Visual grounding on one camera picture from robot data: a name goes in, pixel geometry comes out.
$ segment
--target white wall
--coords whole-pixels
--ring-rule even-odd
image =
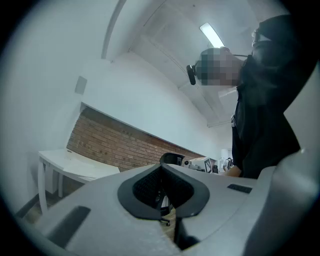
[[[232,148],[231,120],[228,123],[213,126],[210,130],[213,141],[219,150]]]
[[[206,119],[157,69],[133,52],[90,63],[83,102],[165,141],[216,159]]]
[[[16,212],[37,193],[37,151],[64,148],[83,64],[99,59],[116,0],[43,1],[0,60],[1,188]]]

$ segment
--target white ceiling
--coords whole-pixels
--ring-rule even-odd
[[[199,29],[206,22],[232,53],[250,54],[251,33],[259,24],[246,0],[167,0],[146,22],[130,50],[168,77],[205,116],[208,126],[214,126],[230,120],[237,92],[221,95],[216,86],[189,82],[186,66],[212,47]]]

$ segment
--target white table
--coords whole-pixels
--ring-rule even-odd
[[[39,151],[38,192],[42,214],[48,211],[45,188],[46,168],[53,168],[59,173],[59,197],[63,196],[64,176],[87,183],[120,172],[115,166],[92,160],[66,148]]]

